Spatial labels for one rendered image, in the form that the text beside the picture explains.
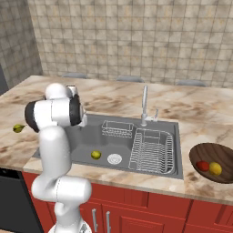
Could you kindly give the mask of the silver sink tap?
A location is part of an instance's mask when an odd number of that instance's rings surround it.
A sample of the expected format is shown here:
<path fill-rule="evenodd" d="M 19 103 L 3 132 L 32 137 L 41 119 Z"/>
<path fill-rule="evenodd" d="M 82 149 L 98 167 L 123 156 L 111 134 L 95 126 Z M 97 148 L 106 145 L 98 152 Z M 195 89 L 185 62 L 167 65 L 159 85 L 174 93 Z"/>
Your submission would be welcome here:
<path fill-rule="evenodd" d="M 141 126 L 145 127 L 147 122 L 157 122 L 158 109 L 154 116 L 147 115 L 147 86 L 144 86 L 143 95 L 142 95 L 142 115 L 141 115 Z"/>

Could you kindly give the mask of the round silver sink drain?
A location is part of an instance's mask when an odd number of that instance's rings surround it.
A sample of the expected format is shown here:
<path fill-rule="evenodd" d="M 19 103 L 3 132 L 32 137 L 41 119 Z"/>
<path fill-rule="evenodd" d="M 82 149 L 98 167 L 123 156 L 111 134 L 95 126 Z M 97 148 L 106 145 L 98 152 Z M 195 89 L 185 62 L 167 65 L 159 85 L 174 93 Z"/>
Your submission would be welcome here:
<path fill-rule="evenodd" d="M 107 162 L 111 165 L 118 165 L 122 161 L 122 157 L 119 154 L 111 154 L 107 157 Z"/>

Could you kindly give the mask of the grey sink basin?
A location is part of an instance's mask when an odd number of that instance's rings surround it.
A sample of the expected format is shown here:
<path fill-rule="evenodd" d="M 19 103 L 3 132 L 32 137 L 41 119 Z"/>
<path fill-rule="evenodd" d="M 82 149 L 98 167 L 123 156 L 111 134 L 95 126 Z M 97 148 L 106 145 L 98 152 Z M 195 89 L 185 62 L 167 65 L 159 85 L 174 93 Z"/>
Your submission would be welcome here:
<path fill-rule="evenodd" d="M 134 125 L 132 137 L 122 138 L 104 136 L 102 134 L 102 125 L 105 120 L 132 123 Z M 173 136 L 176 170 L 172 174 L 162 175 L 156 173 L 145 173 L 128 168 L 134 137 L 138 128 L 166 131 Z M 67 127 L 66 134 L 70 142 L 71 158 L 76 164 L 118 169 L 152 176 L 172 177 L 177 179 L 181 179 L 183 177 L 179 127 L 177 122 L 147 122 L 147 125 L 142 127 L 141 120 L 138 118 L 89 114 L 87 116 L 87 125 L 85 127 Z M 98 160 L 91 157 L 91 152 L 95 150 L 101 152 L 101 158 Z M 107 162 L 107 157 L 111 154 L 119 154 L 122 157 L 121 163 L 118 165 L 109 164 Z"/>

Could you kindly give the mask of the black dishwasher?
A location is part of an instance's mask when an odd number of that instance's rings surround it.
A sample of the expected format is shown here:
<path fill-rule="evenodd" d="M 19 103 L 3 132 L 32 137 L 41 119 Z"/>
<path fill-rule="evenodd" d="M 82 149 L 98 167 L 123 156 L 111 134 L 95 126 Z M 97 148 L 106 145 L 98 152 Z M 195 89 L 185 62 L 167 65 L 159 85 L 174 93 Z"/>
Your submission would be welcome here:
<path fill-rule="evenodd" d="M 0 229 L 44 233 L 22 173 L 0 168 Z"/>

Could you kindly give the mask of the dark wooden bowl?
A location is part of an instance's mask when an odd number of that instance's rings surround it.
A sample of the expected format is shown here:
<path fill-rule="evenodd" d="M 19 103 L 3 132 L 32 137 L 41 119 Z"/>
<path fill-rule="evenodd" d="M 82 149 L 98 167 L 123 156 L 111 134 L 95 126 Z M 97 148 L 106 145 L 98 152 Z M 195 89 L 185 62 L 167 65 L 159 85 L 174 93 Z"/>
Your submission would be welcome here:
<path fill-rule="evenodd" d="M 194 169 L 206 179 L 222 184 L 233 184 L 233 149 L 216 143 L 200 143 L 191 148 L 189 160 Z M 222 167 L 219 176 L 213 176 L 209 171 L 200 171 L 196 163 L 204 160 L 209 164 L 217 162 Z"/>

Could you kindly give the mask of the red cupboard door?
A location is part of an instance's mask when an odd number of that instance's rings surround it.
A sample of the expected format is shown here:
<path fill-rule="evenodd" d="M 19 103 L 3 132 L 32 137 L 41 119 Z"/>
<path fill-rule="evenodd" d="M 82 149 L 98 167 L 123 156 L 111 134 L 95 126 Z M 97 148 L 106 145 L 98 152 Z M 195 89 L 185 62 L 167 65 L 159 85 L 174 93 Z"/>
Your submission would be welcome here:
<path fill-rule="evenodd" d="M 101 205 L 93 202 L 93 201 L 88 201 L 85 204 L 82 204 L 80 206 L 80 213 L 83 218 L 83 220 L 91 227 L 92 232 L 96 233 L 94 231 L 94 226 L 93 226 L 93 218 L 92 218 L 92 209 L 96 209 L 96 222 L 98 224 L 97 227 L 97 233 L 104 233 L 103 230 L 103 219 L 102 219 L 102 208 Z"/>
<path fill-rule="evenodd" d="M 111 233 L 183 233 L 185 220 L 150 214 L 130 208 L 103 205 L 106 232 L 106 212 L 110 211 Z"/>
<path fill-rule="evenodd" d="M 200 226 L 186 224 L 184 233 L 233 233 L 233 230 L 204 228 L 204 227 L 200 227 Z"/>

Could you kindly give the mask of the red round vegetable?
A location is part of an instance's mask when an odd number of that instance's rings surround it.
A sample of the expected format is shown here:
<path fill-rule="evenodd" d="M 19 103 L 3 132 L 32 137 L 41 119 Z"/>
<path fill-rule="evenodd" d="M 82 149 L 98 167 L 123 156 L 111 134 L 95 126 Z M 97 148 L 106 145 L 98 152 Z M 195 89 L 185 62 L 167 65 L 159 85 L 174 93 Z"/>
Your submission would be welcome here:
<path fill-rule="evenodd" d="M 196 163 L 196 167 L 200 170 L 200 171 L 209 171 L 209 163 L 204 161 L 204 160 L 200 160 Z"/>

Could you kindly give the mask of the grey stool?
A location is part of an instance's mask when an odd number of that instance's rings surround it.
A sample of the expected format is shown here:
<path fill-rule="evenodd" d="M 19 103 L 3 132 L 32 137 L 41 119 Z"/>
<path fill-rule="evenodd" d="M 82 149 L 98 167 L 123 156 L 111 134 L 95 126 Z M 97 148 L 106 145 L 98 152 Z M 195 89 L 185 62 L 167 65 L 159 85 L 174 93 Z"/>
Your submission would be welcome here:
<path fill-rule="evenodd" d="M 145 83 L 140 76 L 119 76 L 116 81 Z"/>
<path fill-rule="evenodd" d="M 87 75 L 83 73 L 64 73 L 62 77 L 68 77 L 68 78 L 81 78 L 81 79 L 87 79 Z"/>
<path fill-rule="evenodd" d="M 191 80 L 191 79 L 186 79 L 186 80 L 179 80 L 176 83 L 177 86 L 201 86 L 201 87 L 208 87 L 207 84 L 200 80 Z"/>

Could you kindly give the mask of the yellow round vegetable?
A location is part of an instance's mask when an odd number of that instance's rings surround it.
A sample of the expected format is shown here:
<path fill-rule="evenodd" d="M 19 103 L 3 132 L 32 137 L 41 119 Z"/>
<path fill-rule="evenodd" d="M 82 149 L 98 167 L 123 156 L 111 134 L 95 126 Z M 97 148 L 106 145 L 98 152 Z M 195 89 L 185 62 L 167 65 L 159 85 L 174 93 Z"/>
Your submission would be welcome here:
<path fill-rule="evenodd" d="M 209 173 L 213 176 L 219 176 L 222 173 L 222 167 L 217 162 L 211 162 L 209 164 Z"/>

